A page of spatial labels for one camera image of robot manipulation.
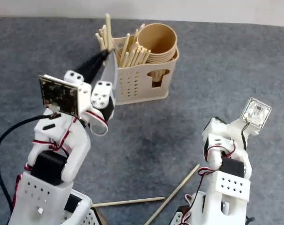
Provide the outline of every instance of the black cable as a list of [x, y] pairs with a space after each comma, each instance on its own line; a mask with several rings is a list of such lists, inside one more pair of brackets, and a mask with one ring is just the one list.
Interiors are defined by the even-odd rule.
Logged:
[[[197, 197], [197, 194], [199, 192], [199, 189], [200, 189], [200, 186], [202, 185], [202, 181], [203, 181], [203, 178], [205, 177], [205, 175], [202, 176], [202, 178], [200, 179], [200, 182], [199, 182], [199, 185], [198, 185], [198, 188], [197, 188], [197, 191], [196, 191], [196, 194], [195, 194], [195, 197], [193, 199], [193, 202], [192, 204], [190, 205], [190, 207], [186, 210], [186, 212], [183, 214], [182, 218], [184, 218], [184, 216], [190, 211], [190, 209], [192, 208], [192, 206], [194, 205], [194, 202], [196, 200], [196, 197]], [[186, 225], [185, 222], [181, 221], [181, 223], [179, 225]]]
[[109, 50], [105, 49], [92, 56], [88, 61], [84, 62], [74, 71], [81, 74], [84, 77], [84, 81], [86, 83], [92, 83], [100, 68], [102, 67], [103, 62], [107, 59], [109, 54]]
[[[47, 119], [47, 118], [51, 118], [52, 115], [40, 115], [40, 116], [35, 116], [35, 117], [32, 117], [32, 118], [29, 118], [27, 120], [23, 120], [15, 125], [13, 125], [10, 129], [8, 129], [5, 133], [3, 133], [3, 135], [0, 137], [0, 144], [1, 142], [3, 141], [3, 139], [5, 139], [5, 137], [10, 134], [13, 130], [15, 130], [16, 128], [18, 127], [21, 127], [22, 125], [24, 124], [27, 124], [27, 123], [30, 123], [30, 122], [33, 122], [35, 120], [41, 120], [41, 119]], [[0, 187], [1, 187], [1, 190], [3, 192], [3, 194], [5, 195], [6, 199], [7, 199], [7, 202], [9, 204], [9, 208], [10, 208], [10, 212], [12, 214], [13, 212], [13, 203], [12, 203], [12, 200], [11, 200], [11, 197], [7, 191], [7, 188], [5, 186], [5, 183], [2, 179], [2, 176], [1, 176], [1, 173], [0, 173]]]
[[247, 122], [246, 125], [241, 130], [241, 136], [242, 136], [242, 142], [243, 142], [243, 149], [244, 150], [246, 150], [246, 140], [245, 140], [243, 132], [247, 129], [248, 126], [249, 126], [249, 122]]
[[254, 222], [255, 221], [255, 218], [254, 217], [248, 217], [246, 215], [246, 222], [245, 222], [245, 225], [248, 225], [250, 222]]

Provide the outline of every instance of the wooden chopstick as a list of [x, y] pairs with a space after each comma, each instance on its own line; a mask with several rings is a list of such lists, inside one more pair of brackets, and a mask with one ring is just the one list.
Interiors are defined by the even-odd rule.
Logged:
[[127, 45], [128, 45], [129, 37], [130, 37], [130, 34], [127, 34], [127, 37], [126, 37], [124, 45], [123, 45], [122, 53], [121, 53], [121, 59], [120, 59], [121, 62], [123, 62], [124, 56], [125, 56], [126, 51], [127, 51]]
[[95, 34], [97, 40], [99, 41], [99, 45], [101, 45], [101, 42], [100, 42], [100, 35], [98, 33]]
[[148, 50], [147, 53], [146, 53], [145, 56], [144, 56], [144, 59], [143, 59], [143, 61], [142, 61], [142, 64], [145, 64], [145, 63], [146, 63], [146, 61], [147, 61], [147, 59], [148, 59], [150, 53], [151, 53], [151, 50]]
[[188, 176], [178, 185], [178, 187], [171, 193], [171, 195], [163, 202], [163, 204], [157, 209], [157, 211], [152, 215], [151, 218], [144, 224], [144, 225], [149, 225], [154, 218], [162, 211], [162, 209], [170, 202], [170, 200], [175, 196], [175, 194], [185, 185], [185, 183], [192, 177], [192, 175], [196, 172], [198, 169], [199, 165], [197, 165], [189, 174]]
[[135, 32], [135, 36], [134, 36], [133, 43], [137, 40], [138, 33], [139, 33], [139, 30], [138, 30], [138, 29], [136, 29], [136, 32]]
[[138, 58], [138, 55], [139, 55], [140, 51], [141, 51], [141, 48], [138, 48], [137, 51], [135, 52], [135, 55], [134, 55], [134, 57], [133, 57], [131, 66], [133, 66], [133, 65], [135, 64], [135, 62], [136, 62], [136, 60], [137, 60], [137, 58]]
[[106, 49], [105, 43], [104, 43], [104, 39], [103, 39], [102, 37], [100, 38], [100, 49], [101, 49], [101, 50]]
[[103, 38], [104, 38], [105, 46], [108, 47], [108, 39], [105, 38], [105, 37], [108, 36], [108, 35], [107, 35], [107, 31], [106, 31], [106, 25], [103, 25], [102, 31], [103, 31], [103, 34], [104, 34]]
[[131, 51], [131, 53], [129, 54], [126, 67], [129, 67], [131, 65], [135, 52], [136, 51]]
[[145, 53], [145, 50], [146, 50], [145, 48], [142, 48], [142, 49], [141, 49], [141, 51], [139, 52], [139, 55], [138, 55], [138, 57], [137, 57], [137, 59], [136, 59], [136, 62], [135, 62], [135, 64], [134, 64], [134, 66], [140, 64], [141, 59], [142, 59], [142, 56], [143, 56], [144, 53]]
[[112, 28], [111, 28], [111, 16], [110, 14], [105, 15], [105, 24], [107, 29], [107, 41], [109, 51], [112, 49]]
[[106, 203], [98, 203], [92, 204], [93, 208], [104, 207], [104, 206], [112, 206], [112, 205], [124, 205], [124, 204], [133, 204], [133, 203], [145, 203], [145, 202], [154, 202], [164, 200], [165, 197], [156, 197], [156, 198], [144, 198], [144, 199], [136, 199], [136, 200], [128, 200], [128, 201], [120, 201], [120, 202], [106, 202]]
[[125, 56], [123, 58], [123, 61], [122, 61], [122, 68], [124, 68], [127, 64], [127, 61], [128, 61], [128, 52], [125, 53]]
[[131, 49], [129, 50], [129, 52], [136, 51], [138, 47], [139, 47], [139, 43], [138, 43], [138, 42], [135, 42], [135, 43], [131, 46]]
[[142, 23], [142, 25], [141, 25], [140, 28], [139, 28], [139, 31], [142, 30], [144, 27], [145, 27], [145, 24]]

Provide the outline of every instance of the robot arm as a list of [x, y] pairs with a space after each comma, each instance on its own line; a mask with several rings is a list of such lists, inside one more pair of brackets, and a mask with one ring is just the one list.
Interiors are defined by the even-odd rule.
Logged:
[[[41, 120], [36, 125], [35, 140], [38, 142], [34, 142], [29, 154], [30, 166], [35, 164], [38, 155], [45, 150], [45, 145], [41, 142], [52, 141], [57, 143], [57, 149], [65, 148], [70, 152], [61, 178], [64, 182], [71, 182], [90, 149], [90, 138], [80, 120], [88, 124], [92, 133], [98, 136], [107, 133], [107, 122], [113, 117], [116, 102], [114, 92], [118, 80], [115, 55], [111, 53], [107, 56], [107, 66], [93, 91], [91, 85], [84, 82], [84, 76], [72, 70], [66, 72], [64, 81], [47, 75], [40, 78], [44, 104], [48, 108], [44, 114], [53, 111], [62, 114], [52, 121]], [[61, 89], [62, 86], [67, 88], [60, 94], [46, 93], [48, 90], [58, 91], [56, 87]]]
[[[106, 60], [100, 80], [92, 90], [90, 82]], [[35, 140], [16, 192], [10, 225], [82, 224], [90, 217], [98, 225], [92, 201], [72, 189], [87, 153], [90, 137], [85, 130], [99, 136], [108, 131], [113, 117], [117, 62], [114, 52], [102, 51], [79, 68], [69, 70], [60, 80], [48, 75], [39, 78], [46, 115], [35, 126]], [[57, 154], [63, 149], [67, 157]]]
[[231, 124], [212, 118], [202, 136], [205, 141], [204, 155], [212, 170], [221, 169], [224, 157], [243, 162], [243, 177], [250, 179], [252, 167], [246, 152], [249, 135], [257, 135], [263, 128], [271, 107], [250, 98], [241, 117]]

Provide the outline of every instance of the black wire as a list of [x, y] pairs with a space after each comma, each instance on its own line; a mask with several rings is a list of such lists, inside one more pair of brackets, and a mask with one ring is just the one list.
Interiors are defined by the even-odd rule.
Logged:
[[243, 142], [243, 149], [244, 150], [246, 150], [246, 140], [245, 140], [243, 132], [247, 129], [248, 126], [249, 126], [249, 122], [247, 122], [246, 125], [241, 130], [241, 136], [242, 136], [242, 142]]
[[245, 222], [245, 225], [248, 225], [250, 222], [254, 222], [255, 221], [255, 218], [254, 217], [248, 217], [246, 215], [246, 222]]
[[[47, 119], [47, 118], [51, 118], [52, 115], [40, 115], [40, 116], [35, 116], [35, 117], [32, 117], [32, 118], [29, 118], [27, 120], [23, 120], [15, 125], [13, 125], [10, 129], [8, 129], [5, 133], [3, 133], [3, 135], [0, 137], [0, 144], [1, 142], [3, 141], [3, 139], [5, 139], [5, 137], [10, 134], [13, 130], [15, 130], [16, 128], [18, 127], [21, 127], [22, 125], [24, 124], [27, 124], [27, 123], [30, 123], [30, 122], [33, 122], [35, 120], [41, 120], [41, 119]], [[7, 191], [7, 188], [5, 186], [5, 183], [2, 179], [2, 176], [1, 176], [1, 172], [0, 172], [0, 187], [1, 187], [1, 190], [3, 192], [3, 194], [5, 195], [6, 199], [7, 199], [7, 202], [9, 204], [9, 208], [10, 208], [10, 212], [12, 214], [13, 212], [13, 203], [12, 203], [12, 200], [11, 200], [11, 197]]]
[[[186, 212], [183, 214], [182, 218], [184, 218], [184, 216], [190, 211], [190, 209], [192, 208], [192, 206], [194, 205], [194, 202], [196, 200], [196, 197], [197, 197], [197, 194], [199, 192], [199, 189], [200, 189], [200, 186], [202, 185], [202, 181], [203, 181], [203, 178], [205, 177], [205, 175], [202, 176], [202, 178], [200, 179], [200, 182], [199, 182], [199, 185], [198, 185], [198, 188], [197, 188], [197, 191], [196, 191], [196, 194], [195, 194], [195, 197], [193, 199], [193, 202], [192, 204], [190, 205], [190, 207], [186, 210]], [[181, 221], [181, 223], [179, 225], [186, 225], [185, 222]]]
[[242, 136], [242, 141], [243, 141], [243, 148], [244, 148], [244, 150], [246, 150], [246, 141], [245, 141], [243, 131], [241, 132], [241, 136]]

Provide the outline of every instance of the utensil holder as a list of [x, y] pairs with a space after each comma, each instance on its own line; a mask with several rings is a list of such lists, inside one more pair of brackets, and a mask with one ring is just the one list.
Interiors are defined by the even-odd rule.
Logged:
[[[122, 49], [125, 37], [114, 38], [115, 44]], [[169, 94], [169, 85], [179, 58], [176, 49], [174, 57], [161, 64], [140, 64], [133, 67], [118, 68], [120, 90], [117, 91], [116, 105], [125, 105], [166, 98]], [[162, 81], [153, 82], [151, 72], [165, 70]]]

